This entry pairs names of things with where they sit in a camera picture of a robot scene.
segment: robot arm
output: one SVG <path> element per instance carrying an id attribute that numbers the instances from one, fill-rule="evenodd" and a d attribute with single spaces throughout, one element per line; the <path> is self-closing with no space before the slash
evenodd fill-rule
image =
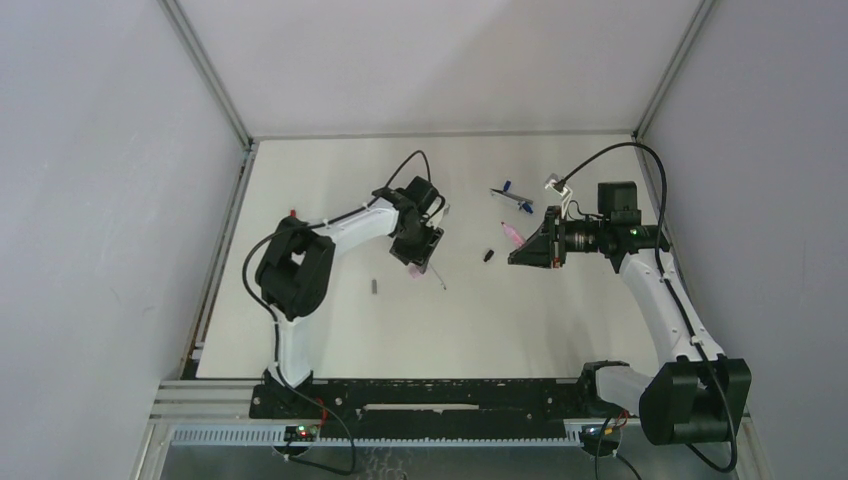
<path id="1" fill-rule="evenodd" d="M 542 225 L 510 254 L 508 262 L 559 268 L 568 252 L 603 253 L 633 293 L 662 365 L 650 377 L 623 362 L 587 364 L 581 376 L 591 396 L 587 402 L 600 404 L 600 409 L 612 404 L 638 413 L 646 437 L 655 445 L 728 440 L 723 401 L 714 391 L 708 369 L 716 372 L 718 386 L 727 399 L 733 431 L 738 431 L 742 418 L 750 370 L 744 360 L 728 359 L 701 323 L 683 290 L 664 238 L 659 252 L 664 268 L 658 268 L 654 252 L 657 227 L 641 225 L 635 183 L 599 184 L 599 219 L 587 216 L 567 221 L 562 218 L 562 208 L 567 204 L 549 207 Z M 666 280 L 686 312 L 688 324 Z"/>
<path id="2" fill-rule="evenodd" d="M 308 320 L 326 296 L 336 258 L 372 238 L 390 236 L 395 239 L 392 255 L 426 270 L 443 233 L 438 226 L 448 211 L 444 197 L 421 177 L 406 188 L 383 188 L 373 195 L 376 201 L 368 206 L 324 225 L 284 218 L 268 244 L 255 280 L 262 299 L 281 319 L 277 351 L 268 368 L 278 383 L 294 388 L 312 374 Z"/>

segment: black cable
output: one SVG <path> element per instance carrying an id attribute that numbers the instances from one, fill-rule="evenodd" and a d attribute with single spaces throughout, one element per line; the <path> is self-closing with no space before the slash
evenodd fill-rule
<path id="1" fill-rule="evenodd" d="M 603 216 L 603 215 L 599 215 L 599 214 L 597 214 L 597 213 L 583 213 L 583 211 L 582 211 L 582 210 L 580 210 L 580 204 L 579 204 L 579 203 L 577 203 L 577 200 L 569 200 L 569 201 L 568 201 L 568 205 L 566 205 L 566 207 L 565 207 L 565 213 L 566 213 L 569 217 L 571 217 L 572 219 L 574 219 L 574 220 L 577 220 L 577 219 L 576 219 L 576 218 L 574 218 L 574 217 L 571 215 L 571 213 L 568 211 L 568 209 L 569 209 L 569 207 L 571 207 L 571 204 L 572 204 L 572 203 L 573 203 L 575 206 L 577 206 L 577 214 L 578 214 L 578 215 L 582 215 L 582 216 L 584 216 L 584 217 L 604 218 L 604 216 Z"/>
<path id="2" fill-rule="evenodd" d="M 419 155 L 419 154 L 424 159 L 424 165 L 427 167 L 427 181 L 430 182 L 431 181 L 430 161 L 427 159 L 427 155 L 422 150 L 416 150 L 416 151 L 412 152 L 408 157 L 406 157 L 406 160 L 404 160 L 403 163 L 401 163 L 400 166 L 398 166 L 398 168 L 395 169 L 394 173 L 392 173 L 392 176 L 389 177 L 389 179 L 386 181 L 386 184 L 383 186 L 383 188 L 387 188 L 392 183 L 392 181 L 395 179 L 395 177 L 398 176 L 400 171 L 403 170 L 403 167 L 405 167 L 406 164 L 409 163 L 409 161 L 412 160 L 415 157 L 415 155 Z M 350 217 L 362 212 L 367 207 L 374 205 L 374 203 L 377 201 L 377 198 L 378 197 L 371 198 L 371 200 L 368 201 L 366 206 L 356 208 L 356 209 L 351 210 L 347 213 L 339 215 L 338 217 L 335 217 L 333 219 L 328 220 L 326 222 L 326 225 L 332 225 L 336 222 L 340 222 L 340 221 L 342 221 L 346 218 L 350 218 Z M 439 195 L 438 198 L 441 198 L 442 203 L 439 205 L 439 208 L 436 209 L 436 211 L 433 213 L 433 215 L 439 213 L 442 210 L 442 208 L 444 208 L 444 206 L 445 206 L 445 202 L 446 202 L 445 197 L 443 197 L 442 195 Z M 297 396 L 299 396 L 302 399 L 306 400 L 307 402 L 311 403 L 312 405 L 317 406 L 318 408 L 326 411 L 327 413 L 329 413 L 330 415 L 335 417 L 335 419 L 339 421 L 339 424 L 341 424 L 342 428 L 345 431 L 345 434 L 347 435 L 348 440 L 350 441 L 351 458 L 350 458 L 350 469 L 349 470 L 341 470 L 341 469 L 337 469 L 337 468 L 330 467 L 330 466 L 327 466 L 327 465 L 322 465 L 322 464 L 319 464 L 319 463 L 311 462 L 309 460 L 303 460 L 303 459 L 296 458 L 296 457 L 289 457 L 289 460 L 291 460 L 292 462 L 295 462 L 295 463 L 300 463 L 302 465 L 307 465 L 307 466 L 310 466 L 310 467 L 319 468 L 321 470 L 324 470 L 324 471 L 327 471 L 327 472 L 330 472 L 330 473 L 334 473 L 334 474 L 337 474 L 337 475 L 349 476 L 356 469 L 356 445 L 353 442 L 353 435 L 350 433 L 350 429 L 348 429 L 347 424 L 345 424 L 344 420 L 342 420 L 342 418 L 336 412 L 334 412 L 333 410 L 331 410 L 327 406 L 321 404 L 320 402 L 317 402 L 316 400 L 309 398 L 309 396 L 304 395 L 303 393 L 297 391 L 291 384 L 289 384 L 286 381 L 285 376 L 283 376 L 283 372 L 280 370 L 280 348 L 279 348 L 280 347 L 280 320 L 277 317 L 277 314 L 271 308 L 271 306 L 268 305 L 268 303 L 266 303 L 264 300 L 262 300 L 261 297 L 256 295 L 256 293 L 253 291 L 253 289 L 250 288 L 250 283 L 247 281 L 247 270 L 248 270 L 248 266 L 250 264 L 250 260 L 253 259 L 253 256 L 256 254 L 257 251 L 259 251 L 260 248 L 262 248 L 263 245 L 265 245 L 266 243 L 270 242 L 271 240 L 273 240 L 277 236 L 279 236 L 283 233 L 286 233 L 286 232 L 291 232 L 291 231 L 295 231 L 295 230 L 311 230 L 311 229 L 315 229 L 315 228 L 322 227 L 322 226 L 324 226 L 324 224 L 306 225 L 306 226 L 300 226 L 300 227 L 286 228 L 284 230 L 276 231 L 276 232 L 266 236 L 262 240 L 260 240 L 256 245 L 253 246 L 253 248 L 250 250 L 250 252 L 248 252 L 247 256 L 244 259 L 244 264 L 242 265 L 242 269 L 241 269 L 241 281 L 242 281 L 242 284 L 244 285 L 244 289 L 247 291 L 248 295 L 250 295 L 250 297 L 256 303 L 258 303 L 262 308 L 264 308 L 271 315 L 271 318 L 274 319 L 274 362 L 277 364 L 277 366 L 276 366 L 277 376 L 280 378 L 280 381 L 282 382 L 283 386 L 285 386 L 292 393 L 296 394 Z M 288 446 L 290 444 L 291 444 L 291 442 L 289 442 L 289 444 L 286 445 L 286 449 L 285 449 L 286 451 L 288 450 Z"/>
<path id="3" fill-rule="evenodd" d="M 394 173 L 392 173 L 392 176 L 391 176 L 391 177 L 389 177 L 389 179 L 388 179 L 388 180 L 386 180 L 386 184 L 385 184 L 385 185 L 383 185 L 383 188 L 388 188 L 388 186 L 389 186 L 389 185 L 391 185 L 392 181 L 394 181 L 395 177 L 397 177 L 397 176 L 398 176 L 398 174 L 400 173 L 400 171 L 401 171 L 401 170 L 403 170 L 403 167 L 405 167 L 405 166 L 406 166 L 406 164 L 407 164 L 407 163 L 409 163 L 409 161 L 410 161 L 410 160 L 412 160 L 413 158 L 415 158 L 415 156 L 416 156 L 416 155 L 421 155 L 421 158 L 423 158 L 423 159 L 424 159 L 424 166 L 427 168 L 427 181 L 432 183 L 432 179 L 430 178 L 430 161 L 429 161 L 429 160 L 427 160 L 427 154 L 425 154 L 423 150 L 416 150 L 416 151 L 414 151 L 414 152 L 410 153 L 410 154 L 409 154 L 409 156 L 408 156 L 408 157 L 406 157 L 406 160 L 404 160 L 404 161 L 403 161 L 403 162 L 402 162 L 402 163 L 398 166 L 398 168 L 397 168 L 397 169 L 395 169 Z M 435 215 L 436 213 L 439 213 L 439 211 L 441 211 L 441 210 L 442 210 L 442 208 L 445 206 L 445 205 L 444 205 L 445 197 L 442 197 L 441 195 L 439 195 L 439 197 L 441 197 L 441 199 L 442 199 L 442 205 L 441 205 L 441 206 L 440 206 L 440 207 L 439 207 L 439 208 L 438 208 L 435 212 L 433 212 L 433 215 Z M 334 224 L 334 223 L 336 223 L 336 222 L 340 222 L 340 221 L 342 221 L 342 220 L 344 220 L 344 219 L 346 219 L 346 218 L 352 217 L 352 216 L 356 215 L 357 213 L 361 213 L 361 212 L 362 212 L 362 211 L 364 211 L 367 207 L 370 207 L 371 205 L 374 205 L 374 203 L 375 203 L 376 201 L 377 201 L 377 197 L 372 197 L 372 198 L 371 198 L 371 200 L 369 200 L 369 201 L 368 201 L 368 203 L 367 203 L 367 205 L 366 205 L 366 206 L 364 206 L 364 207 L 359 207 L 359 208 L 354 209 L 354 210 L 351 210 L 351 211 L 349 211 L 349 212 L 347 212 L 347 213 L 345 213 L 345 214 L 339 215 L 338 217 L 335 217 L 335 218 L 333 218 L 333 219 L 330 219 L 330 220 L 328 220 L 328 221 L 327 221 L 327 225 L 332 225 L 332 224 Z"/>
<path id="4" fill-rule="evenodd" d="M 397 177 L 398 173 L 403 170 L 403 167 L 405 167 L 406 164 L 409 163 L 409 161 L 412 160 L 416 155 L 421 155 L 421 158 L 424 159 L 424 165 L 427 167 L 427 181 L 433 183 L 433 180 L 430 178 L 430 161 L 427 160 L 427 155 L 422 150 L 416 150 L 410 153 L 409 156 L 406 157 L 406 160 L 404 160 L 403 163 L 401 163 L 400 166 L 397 168 L 397 170 L 395 170 L 395 173 L 393 173 L 392 176 L 389 177 L 389 180 L 386 182 L 385 187 L 388 187 L 392 183 L 395 177 Z"/>
<path id="5" fill-rule="evenodd" d="M 601 444 L 604 443 L 604 435 L 607 432 L 607 425 L 609 425 L 610 420 L 612 418 L 604 420 L 604 426 L 601 427 L 601 431 L 598 433 L 598 448 L 595 450 L 595 480 L 601 480 L 600 470 L 598 469 L 598 457 L 601 456 Z"/>
<path id="6" fill-rule="evenodd" d="M 689 320 L 689 316 L 686 314 L 686 310 L 683 308 L 683 304 L 680 302 L 680 298 L 677 296 L 677 292 L 674 291 L 674 287 L 671 285 L 671 281 L 665 278 L 665 268 L 663 267 L 662 262 L 660 261 L 660 241 L 662 239 L 663 222 L 665 221 L 665 207 L 666 198 L 668 196 L 668 184 L 665 178 L 665 168 L 663 167 L 662 160 L 660 160 L 660 157 L 659 155 L 657 155 L 657 152 L 655 152 L 651 147 L 641 144 L 639 142 L 622 142 L 610 145 L 609 147 L 604 148 L 603 150 L 592 155 L 583 163 L 578 165 L 577 168 L 572 170 L 568 175 L 566 175 L 559 182 L 557 182 L 556 188 L 557 190 L 561 190 L 562 187 L 565 186 L 566 182 L 571 177 L 573 177 L 577 172 L 582 170 L 583 167 L 593 162 L 596 158 L 609 152 L 610 150 L 615 150 L 617 148 L 622 147 L 635 147 L 648 152 L 648 154 L 651 155 L 651 157 L 653 158 L 654 163 L 657 165 L 657 170 L 660 174 L 660 211 L 659 216 L 657 218 L 657 237 L 654 241 L 654 260 L 657 263 L 657 270 L 660 272 L 660 276 L 663 277 L 663 283 L 665 283 L 666 288 L 668 289 L 669 293 L 671 293 L 671 296 L 674 299 L 674 303 L 677 304 L 677 309 L 680 311 L 680 315 L 683 317 L 683 322 L 686 324 L 686 329 L 689 331 L 689 336 L 694 337 L 695 329 L 692 327 L 692 322 Z M 695 347 L 697 348 L 698 353 L 701 355 L 701 359 L 706 364 L 707 370 L 709 370 L 710 372 L 710 376 L 712 377 L 713 382 L 715 383 L 716 390 L 718 390 L 719 396 L 721 397 L 721 401 L 724 406 L 724 412 L 727 416 L 727 428 L 730 430 L 730 462 L 727 464 L 727 466 L 721 467 L 719 465 L 716 465 L 713 461 L 709 460 L 706 456 L 704 456 L 704 454 L 701 453 L 697 448 L 695 448 L 694 445 L 687 444 L 686 446 L 689 447 L 690 450 L 695 452 L 695 455 L 697 455 L 698 458 L 703 460 L 704 463 L 706 463 L 713 470 L 722 473 L 728 473 L 736 468 L 736 462 L 739 456 L 739 447 L 736 443 L 736 431 L 733 428 L 733 417 L 730 415 L 730 405 L 727 403 L 727 397 L 725 397 L 724 391 L 721 388 L 721 384 L 718 382 L 718 375 L 716 375 L 712 363 L 710 363 L 709 359 L 707 359 L 707 355 L 704 352 L 704 349 L 698 343 L 695 344 Z"/>
<path id="7" fill-rule="evenodd" d="M 615 454 L 615 458 L 621 460 L 621 463 L 627 465 L 627 468 L 633 472 L 633 475 L 636 475 L 637 480 L 642 480 L 642 475 L 639 475 L 639 472 L 636 471 L 636 467 L 634 467 L 632 463 L 628 462 L 626 458 L 622 457 L 619 453 Z"/>

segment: white table surface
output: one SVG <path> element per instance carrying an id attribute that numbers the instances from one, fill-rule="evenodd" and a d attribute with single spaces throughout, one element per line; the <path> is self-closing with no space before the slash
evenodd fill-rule
<path id="1" fill-rule="evenodd" d="M 551 172 L 565 174 L 601 148 L 627 140 L 545 135 L 261 142 L 197 376 L 258 378 L 272 357 L 270 317 L 241 284 L 250 248 L 292 208 L 304 219 L 355 208 L 416 149 L 427 153 L 433 183 L 450 203 L 444 237 L 431 259 L 447 291 L 432 273 L 412 279 L 389 254 L 388 237 L 337 259 L 327 297 L 312 319 L 316 377 L 576 377 L 583 363 L 604 359 L 653 374 L 653 342 L 608 260 L 569 254 L 559 270 L 508 266 L 513 247 L 500 225 L 505 221 L 529 237 L 544 206 L 556 203 L 542 188 Z M 406 186 L 424 172 L 416 159 L 393 186 Z M 534 215 L 490 197 L 488 189 L 507 179 L 511 192 L 536 202 Z M 610 152 L 569 183 L 581 208 L 594 212 L 597 183 L 622 180 L 636 182 L 643 222 L 655 222 L 632 149 Z M 488 248 L 495 256 L 483 263 Z M 372 279 L 377 295 L 371 293 Z"/>

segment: metal frame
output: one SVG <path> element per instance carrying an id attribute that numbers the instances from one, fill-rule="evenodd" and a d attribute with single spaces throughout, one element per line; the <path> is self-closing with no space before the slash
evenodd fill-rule
<path id="1" fill-rule="evenodd" d="M 701 33 L 707 19 L 709 19 L 710 13 L 713 11 L 713 7 L 715 7 L 718 3 L 718 0 L 701 0 L 701 3 L 698 4 L 698 8 L 695 9 L 692 19 L 689 20 L 689 25 L 686 27 L 683 38 L 677 45 L 677 49 L 674 51 L 674 54 L 671 56 L 671 61 L 668 63 L 665 72 L 663 72 L 660 83 L 657 85 L 656 90 L 654 90 L 654 94 L 651 95 L 651 100 L 648 102 L 645 112 L 642 113 L 639 123 L 633 130 L 634 137 L 643 138 L 645 136 L 645 132 L 648 131 L 651 123 L 654 121 L 654 117 L 665 99 L 666 93 L 668 93 L 669 88 L 674 83 L 675 78 L 677 78 L 677 74 L 680 72 L 680 68 L 689 57 L 689 53 L 692 51 L 692 46 L 695 44 L 695 40 Z"/>
<path id="2" fill-rule="evenodd" d="M 160 478 L 171 445 L 184 446 L 282 446 L 286 427 L 304 419 L 254 420 L 248 417 L 254 380 L 164 381 L 150 413 L 133 475 L 136 480 Z M 563 437 L 558 439 L 475 440 L 366 440 L 360 447 L 572 447 L 581 446 L 579 433 L 597 427 L 601 418 L 574 418 L 563 421 Z M 639 420 L 630 420 L 638 425 Z M 771 478 L 750 417 L 742 419 L 738 435 L 740 480 Z M 346 439 L 319 439 L 321 447 L 346 447 Z"/>
<path id="3" fill-rule="evenodd" d="M 192 63 L 197 67 L 197 71 L 200 73 L 201 78 L 203 78 L 203 82 L 209 87 L 209 93 L 212 94 L 212 97 L 218 103 L 218 106 L 230 124 L 230 128 L 233 129 L 233 133 L 238 138 L 239 143 L 241 143 L 242 148 L 245 150 L 249 149 L 252 139 L 247 131 L 247 127 L 242 122 L 238 110 L 236 110 L 230 95 L 224 88 L 221 77 L 218 76 L 215 67 L 209 60 L 209 54 L 203 48 L 203 44 L 200 42 L 194 27 L 191 26 L 191 22 L 188 20 L 182 5 L 180 5 L 178 0 L 159 0 L 159 5 L 165 12 L 165 16 L 171 21 L 171 25 L 177 32 L 177 36 L 180 37 L 180 41 L 182 41 L 186 52 L 191 57 Z"/>
<path id="4" fill-rule="evenodd" d="M 211 259 L 209 272 L 203 283 L 203 299 L 195 315 L 194 334 L 188 340 L 187 353 L 183 357 L 182 365 L 180 365 L 180 372 L 185 372 L 190 362 L 200 359 L 204 345 L 203 340 L 206 337 L 206 330 L 209 326 L 209 318 L 212 316 L 212 309 L 215 307 L 218 287 L 221 284 L 221 277 L 224 274 L 224 267 L 226 266 L 230 247 L 233 243 L 233 233 L 235 232 L 239 214 L 241 213 L 241 205 L 244 202 L 247 183 L 250 179 L 250 174 L 253 172 L 253 165 L 256 161 L 258 149 L 258 143 L 254 143 L 245 153 L 244 163 L 241 169 L 239 169 L 238 178 L 233 185 L 227 216 L 224 219 L 221 234 L 218 237 L 218 244 Z"/>

